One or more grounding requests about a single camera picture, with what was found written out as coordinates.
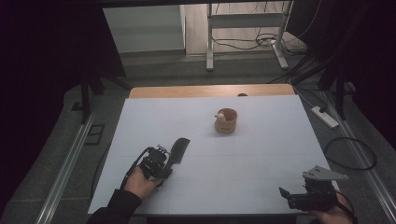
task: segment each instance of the human hand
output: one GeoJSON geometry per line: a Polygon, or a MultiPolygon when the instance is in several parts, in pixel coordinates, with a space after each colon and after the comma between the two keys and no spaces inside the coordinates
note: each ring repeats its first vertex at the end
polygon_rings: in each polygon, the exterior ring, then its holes
{"type": "MultiPolygon", "coordinates": [[[[336,193],[338,202],[350,210],[347,199],[336,193]]],[[[343,210],[335,206],[327,212],[310,211],[321,224],[352,224],[352,219],[343,210]]]]}
{"type": "Polygon", "coordinates": [[[161,184],[162,181],[162,179],[147,180],[143,175],[142,169],[140,169],[139,166],[136,166],[132,171],[132,174],[129,176],[124,190],[130,191],[141,200],[144,200],[150,195],[157,185],[161,184]]]}

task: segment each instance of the cable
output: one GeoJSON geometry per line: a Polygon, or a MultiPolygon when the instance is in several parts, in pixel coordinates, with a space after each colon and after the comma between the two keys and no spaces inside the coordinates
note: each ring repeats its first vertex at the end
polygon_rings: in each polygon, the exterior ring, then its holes
{"type": "Polygon", "coordinates": [[[304,56],[293,68],[291,68],[285,75],[283,75],[283,76],[281,76],[281,77],[274,78],[274,79],[272,79],[271,81],[268,81],[267,84],[274,83],[275,81],[278,81],[278,80],[280,80],[281,78],[284,78],[284,77],[285,77],[286,80],[288,80],[288,79],[291,77],[292,74],[294,74],[295,72],[298,72],[298,71],[299,71],[298,69],[300,69],[301,66],[302,66],[309,58],[311,58],[311,56],[312,56],[312,55],[311,55],[311,50],[308,50],[307,53],[306,53],[306,55],[305,55],[305,56],[304,56]]]}
{"type": "Polygon", "coordinates": [[[307,100],[303,97],[303,95],[300,94],[300,93],[297,91],[297,89],[296,89],[293,85],[291,85],[291,86],[294,88],[294,90],[297,92],[297,94],[298,94],[307,104],[311,105],[312,107],[315,107],[314,105],[312,105],[311,103],[309,103],[309,101],[307,101],[307,100]]]}
{"type": "Polygon", "coordinates": [[[273,44],[271,44],[270,42],[268,42],[268,40],[270,40],[270,39],[271,39],[271,40],[272,40],[272,39],[275,39],[275,37],[276,37],[276,35],[274,35],[274,34],[260,34],[260,31],[259,31],[259,33],[257,34],[255,40],[247,40],[247,39],[215,39],[215,38],[213,38],[213,37],[212,37],[212,39],[213,39],[213,41],[214,41],[216,44],[218,44],[218,45],[228,46],[228,47],[231,47],[231,48],[234,48],[234,49],[249,50],[249,49],[256,49],[256,48],[261,47],[261,46],[263,46],[263,47],[269,47],[269,46],[271,46],[271,45],[273,45],[273,44]],[[265,38],[260,38],[260,39],[259,39],[258,37],[261,36],[261,35],[271,35],[271,37],[265,37],[265,38]],[[246,42],[256,41],[257,46],[252,47],[252,48],[243,49],[243,48],[239,48],[239,47],[234,46],[234,45],[219,43],[219,42],[218,42],[219,40],[235,40],[235,41],[246,41],[246,42]],[[260,43],[260,40],[261,40],[262,42],[267,41],[267,44],[264,45],[263,43],[260,43]]]}
{"type": "Polygon", "coordinates": [[[324,101],[324,100],[322,100],[318,95],[316,95],[314,92],[312,92],[312,91],[309,91],[309,90],[306,90],[306,89],[304,89],[304,88],[302,88],[302,87],[299,87],[299,86],[296,86],[296,88],[299,88],[299,89],[301,89],[301,90],[303,90],[303,91],[306,91],[306,92],[308,92],[308,93],[311,93],[312,95],[314,95],[318,100],[320,100],[323,104],[324,104],[324,106],[321,106],[320,107],[320,112],[324,112],[325,111],[325,109],[328,107],[328,105],[327,105],[327,103],[324,101]]]}
{"type": "Polygon", "coordinates": [[[347,197],[345,194],[343,194],[343,193],[341,193],[340,191],[338,191],[338,190],[335,190],[334,192],[337,193],[337,194],[339,194],[339,195],[341,195],[341,196],[343,196],[343,197],[346,199],[346,201],[348,202],[348,204],[349,204],[349,206],[350,206],[351,212],[352,212],[353,214],[355,214],[355,208],[353,207],[353,204],[352,204],[352,202],[348,199],[348,197],[347,197]]]}
{"type": "Polygon", "coordinates": [[[231,47],[231,48],[234,48],[234,49],[249,50],[249,49],[256,49],[256,48],[258,48],[258,47],[260,46],[260,45],[257,45],[257,46],[252,47],[252,48],[242,49],[242,48],[238,48],[237,46],[234,46],[234,45],[221,44],[221,43],[219,43],[218,41],[216,41],[216,39],[214,39],[213,37],[212,37],[212,39],[213,39],[213,41],[214,41],[216,44],[218,44],[218,45],[228,46],[228,47],[231,47]]]}
{"type": "MultiPolygon", "coordinates": [[[[316,189],[316,188],[313,188],[313,187],[311,187],[311,186],[307,186],[307,185],[305,185],[305,187],[306,187],[306,188],[309,188],[309,189],[311,189],[311,190],[313,190],[317,195],[321,196],[323,199],[325,199],[325,200],[327,200],[327,201],[329,201],[329,202],[332,202],[332,201],[333,201],[330,197],[328,197],[328,195],[323,194],[322,192],[320,192],[320,190],[318,190],[318,189],[316,189]]],[[[337,207],[340,208],[342,211],[344,211],[344,212],[346,213],[347,216],[349,216],[350,218],[352,218],[352,223],[353,223],[353,224],[358,224],[358,218],[355,216],[355,209],[353,208],[353,205],[352,205],[352,203],[350,202],[350,200],[348,199],[348,197],[347,197],[346,195],[344,195],[343,193],[337,191],[337,190],[332,190],[332,191],[330,191],[330,192],[338,193],[338,194],[340,194],[341,196],[343,196],[343,197],[346,199],[346,201],[349,203],[351,209],[347,208],[345,205],[343,205],[342,203],[340,203],[340,202],[338,201],[338,199],[337,199],[337,202],[335,202],[335,205],[334,205],[334,206],[337,206],[337,207]]]]}
{"type": "Polygon", "coordinates": [[[215,12],[215,14],[218,14],[219,6],[220,6],[220,3],[218,3],[218,6],[216,7],[216,12],[215,12]]]}
{"type": "Polygon", "coordinates": [[[377,161],[377,157],[376,157],[374,151],[373,151],[369,146],[367,146],[367,144],[365,144],[364,142],[362,142],[362,141],[359,140],[359,139],[351,138],[351,137],[338,137],[338,138],[334,138],[334,139],[333,139],[332,141],[330,141],[330,142],[327,144],[327,146],[324,148],[323,154],[324,154],[324,156],[326,157],[326,159],[327,159],[328,161],[331,161],[331,162],[333,162],[334,164],[337,164],[337,165],[339,165],[339,166],[341,166],[341,167],[343,167],[343,168],[349,169],[349,170],[368,171],[368,170],[373,169],[373,168],[376,166],[376,161],[377,161]],[[351,166],[347,166],[347,165],[341,164],[340,162],[335,161],[335,160],[329,158],[329,157],[326,155],[327,151],[329,150],[329,146],[330,146],[332,143],[334,143],[334,142],[336,142],[336,141],[339,141],[339,140],[351,140],[351,141],[355,141],[355,142],[358,142],[358,143],[364,145],[364,146],[368,149],[368,151],[372,154],[373,163],[372,163],[371,165],[369,165],[368,167],[365,167],[365,168],[358,168],[358,167],[351,167],[351,166]]]}
{"type": "Polygon", "coordinates": [[[318,15],[318,11],[319,11],[319,8],[320,8],[321,1],[322,1],[322,0],[319,0],[319,4],[318,4],[317,11],[315,12],[315,15],[314,15],[314,17],[312,18],[312,21],[311,21],[311,23],[309,24],[309,26],[305,29],[305,31],[304,31],[302,34],[296,36],[296,37],[293,38],[292,40],[295,40],[295,39],[300,38],[301,36],[303,36],[303,35],[309,30],[309,28],[311,28],[312,24],[314,23],[315,18],[316,18],[317,15],[318,15]]]}
{"type": "Polygon", "coordinates": [[[256,11],[258,6],[259,6],[259,2],[256,2],[256,7],[250,13],[253,13],[254,11],[256,11]]]}

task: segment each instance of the black cable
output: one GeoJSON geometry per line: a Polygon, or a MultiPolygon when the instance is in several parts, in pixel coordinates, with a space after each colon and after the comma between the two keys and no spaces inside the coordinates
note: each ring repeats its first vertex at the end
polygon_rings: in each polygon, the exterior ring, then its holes
{"type": "Polygon", "coordinates": [[[97,174],[98,174],[99,167],[100,167],[100,165],[102,164],[103,159],[105,158],[105,155],[107,154],[108,150],[110,149],[110,146],[111,146],[111,143],[107,145],[105,152],[103,153],[103,155],[102,155],[102,157],[100,158],[98,164],[96,165],[95,173],[93,174],[93,180],[92,180],[92,183],[91,183],[91,197],[90,197],[90,199],[88,200],[88,203],[89,203],[89,202],[92,200],[92,198],[93,198],[93,187],[94,187],[94,185],[95,185],[95,179],[96,179],[96,176],[97,176],[97,174]]]}
{"type": "Polygon", "coordinates": [[[129,168],[128,172],[125,174],[122,183],[120,185],[120,189],[124,189],[126,182],[129,178],[129,176],[131,175],[132,171],[134,170],[134,168],[136,167],[137,163],[140,161],[140,159],[143,157],[143,155],[146,154],[146,152],[150,151],[151,149],[153,149],[153,147],[147,147],[145,150],[143,150],[142,153],[140,153],[139,157],[137,157],[137,159],[134,161],[134,163],[132,164],[131,168],[129,168]]]}
{"type": "Polygon", "coordinates": [[[250,13],[253,13],[254,11],[256,11],[258,6],[259,6],[259,2],[256,2],[256,7],[250,13]]]}
{"type": "Polygon", "coordinates": [[[299,89],[301,89],[301,90],[303,90],[303,91],[306,91],[306,92],[308,92],[308,93],[311,93],[312,95],[314,95],[318,100],[320,100],[323,104],[324,104],[324,106],[321,106],[320,108],[327,108],[328,107],[328,105],[327,105],[327,103],[324,101],[324,100],[322,100],[318,95],[316,95],[314,92],[312,92],[312,91],[309,91],[309,90],[306,90],[306,89],[304,89],[304,88],[302,88],[302,87],[299,87],[299,86],[295,86],[296,88],[299,88],[299,89]]]}
{"type": "Polygon", "coordinates": [[[290,56],[294,55],[305,55],[306,52],[301,51],[301,50],[291,50],[286,46],[285,40],[282,38],[280,41],[280,47],[282,48],[282,51],[290,56]]]}
{"type": "Polygon", "coordinates": [[[334,138],[334,139],[333,139],[332,141],[330,141],[330,142],[327,144],[327,146],[324,148],[323,154],[324,154],[324,156],[326,157],[326,159],[327,159],[328,161],[331,161],[331,162],[333,162],[333,163],[335,163],[335,164],[337,164],[337,165],[339,165],[339,166],[341,166],[341,167],[343,167],[343,168],[349,169],[349,170],[368,171],[368,170],[373,169],[373,168],[376,166],[376,161],[377,161],[377,157],[376,157],[374,151],[373,151],[369,146],[367,146],[367,144],[365,144],[364,142],[362,142],[362,141],[359,140],[359,139],[351,138],[351,137],[338,137],[338,138],[334,138]],[[372,163],[370,166],[368,166],[368,167],[365,167],[365,168],[358,168],[358,167],[351,167],[351,166],[347,166],[347,165],[341,164],[340,162],[335,161],[335,160],[329,158],[329,157],[326,155],[327,151],[329,150],[329,146],[330,146],[332,143],[334,143],[334,142],[336,142],[336,141],[340,141],[340,140],[351,140],[351,141],[355,141],[355,142],[358,142],[358,143],[364,145],[364,146],[368,149],[368,151],[372,154],[372,157],[373,157],[373,160],[374,160],[373,163],[372,163]]]}
{"type": "MultiPolygon", "coordinates": [[[[313,187],[311,187],[311,186],[307,186],[307,185],[305,185],[305,187],[306,187],[306,188],[309,188],[309,189],[311,189],[311,190],[313,190],[317,195],[321,196],[321,197],[324,198],[325,200],[327,200],[327,201],[329,201],[329,202],[332,201],[332,199],[329,198],[328,195],[326,195],[326,194],[320,192],[320,190],[318,190],[318,189],[316,189],[316,188],[313,188],[313,187]]],[[[343,211],[346,213],[347,216],[349,216],[350,218],[352,218],[352,223],[353,223],[353,224],[358,224],[358,218],[355,216],[355,208],[353,207],[353,205],[352,205],[352,203],[350,202],[350,200],[348,199],[348,197],[347,197],[346,195],[344,195],[343,193],[337,191],[337,190],[332,190],[332,191],[330,191],[330,192],[338,193],[338,194],[340,194],[341,196],[343,196],[343,197],[347,200],[347,202],[349,203],[351,209],[349,209],[349,208],[347,208],[345,205],[341,204],[341,203],[338,201],[338,199],[337,199],[337,202],[335,202],[335,206],[339,207],[341,210],[343,210],[343,211]]]]}
{"type": "Polygon", "coordinates": [[[291,76],[292,74],[294,74],[296,71],[298,71],[298,70],[301,68],[301,66],[303,66],[303,64],[304,64],[310,57],[311,57],[311,53],[310,53],[310,51],[308,51],[307,54],[306,54],[306,55],[305,55],[305,56],[304,56],[293,68],[291,68],[285,75],[283,75],[283,76],[281,76],[281,77],[276,77],[276,78],[272,79],[271,81],[268,81],[267,84],[274,83],[274,82],[276,82],[276,81],[278,81],[278,80],[280,80],[280,79],[282,79],[282,78],[286,78],[286,80],[289,79],[290,76],[291,76]]]}
{"type": "Polygon", "coordinates": [[[257,46],[252,47],[252,48],[242,49],[242,48],[238,48],[237,46],[234,46],[234,45],[222,44],[222,43],[219,43],[218,41],[216,41],[216,39],[214,39],[214,38],[212,38],[212,39],[213,39],[213,41],[214,41],[216,44],[218,44],[218,45],[228,46],[228,47],[231,47],[231,48],[234,48],[234,49],[249,50],[249,49],[256,49],[256,48],[258,48],[258,47],[261,46],[261,45],[257,45],[257,46]]]}
{"type": "Polygon", "coordinates": [[[350,206],[350,209],[351,209],[352,214],[355,214],[355,208],[353,207],[353,204],[352,204],[352,202],[349,200],[349,198],[348,198],[345,194],[341,193],[340,191],[335,190],[334,192],[337,193],[337,194],[339,194],[339,195],[341,195],[341,196],[343,196],[343,197],[346,199],[346,201],[348,202],[348,204],[349,204],[349,206],[350,206]]]}
{"type": "Polygon", "coordinates": [[[212,37],[212,39],[213,39],[213,41],[214,41],[216,44],[218,44],[218,45],[228,46],[228,47],[231,47],[231,48],[234,48],[234,49],[249,50],[249,49],[256,49],[256,48],[258,48],[258,47],[260,47],[260,46],[269,47],[269,46],[271,46],[272,44],[271,44],[271,45],[263,45],[263,44],[259,43],[259,41],[260,41],[260,40],[262,40],[262,41],[268,41],[269,39],[275,39],[275,37],[276,37],[276,35],[274,35],[274,34],[260,34],[260,30],[259,30],[259,33],[257,34],[255,40],[247,40],[247,39],[215,39],[215,38],[213,38],[213,37],[212,37]],[[260,39],[258,39],[258,37],[261,36],[261,35],[272,35],[272,36],[271,36],[271,37],[265,37],[265,38],[260,38],[260,39]],[[239,48],[239,47],[234,46],[234,45],[219,43],[219,42],[218,42],[219,40],[236,40],[236,41],[246,41],[246,42],[249,42],[249,41],[251,41],[251,42],[252,42],[252,41],[256,41],[257,46],[252,47],[252,48],[243,49],[243,48],[239,48]]]}
{"type": "Polygon", "coordinates": [[[216,12],[215,12],[215,14],[218,14],[219,6],[220,6],[220,3],[218,3],[218,7],[216,7],[216,12]]]}

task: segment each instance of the white tabletop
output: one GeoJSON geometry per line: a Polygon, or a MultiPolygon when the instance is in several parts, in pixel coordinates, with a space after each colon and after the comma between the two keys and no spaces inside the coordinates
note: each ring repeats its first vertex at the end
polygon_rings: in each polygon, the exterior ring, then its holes
{"type": "Polygon", "coordinates": [[[297,95],[127,99],[89,213],[107,206],[146,147],[191,140],[181,164],[136,210],[141,215],[256,215],[290,210],[278,187],[305,193],[302,173],[329,169],[297,95]],[[232,134],[215,115],[238,113],[232,134]]]}

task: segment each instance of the metal frame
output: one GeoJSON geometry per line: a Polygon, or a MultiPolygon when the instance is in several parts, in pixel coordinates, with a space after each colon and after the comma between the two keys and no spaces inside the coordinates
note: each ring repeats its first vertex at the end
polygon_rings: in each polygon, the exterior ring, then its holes
{"type": "Polygon", "coordinates": [[[79,152],[84,145],[85,138],[89,132],[89,129],[92,125],[93,118],[96,114],[96,107],[99,104],[99,100],[95,97],[93,99],[93,107],[92,112],[88,116],[85,124],[82,124],[78,130],[78,134],[73,142],[73,145],[70,147],[69,152],[67,153],[66,159],[64,160],[64,164],[59,171],[51,190],[49,191],[49,195],[47,196],[44,205],[41,208],[40,213],[38,214],[37,220],[35,224],[50,224],[55,214],[55,211],[58,207],[59,201],[64,194],[64,188],[69,180],[70,175],[72,174],[74,165],[77,161],[79,152]]]}
{"type": "Polygon", "coordinates": [[[283,56],[280,46],[283,33],[288,22],[292,1],[288,2],[282,13],[257,13],[257,14],[233,14],[213,15],[212,4],[207,4],[207,51],[206,70],[213,71],[213,29],[224,28],[254,28],[254,27],[279,27],[276,40],[271,41],[273,50],[283,70],[289,69],[288,63],[283,56]]]}

